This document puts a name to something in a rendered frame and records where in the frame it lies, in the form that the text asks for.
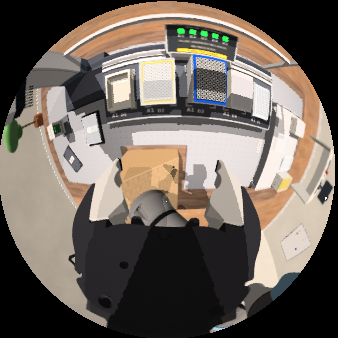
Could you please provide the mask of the cream one-well reservoir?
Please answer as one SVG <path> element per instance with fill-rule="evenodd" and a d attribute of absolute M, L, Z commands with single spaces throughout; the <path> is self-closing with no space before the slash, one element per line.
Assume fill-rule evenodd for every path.
<path fill-rule="evenodd" d="M 105 84 L 108 111 L 112 112 L 114 110 L 122 110 L 123 108 L 135 107 L 134 76 L 132 70 L 127 69 L 105 76 Z"/>

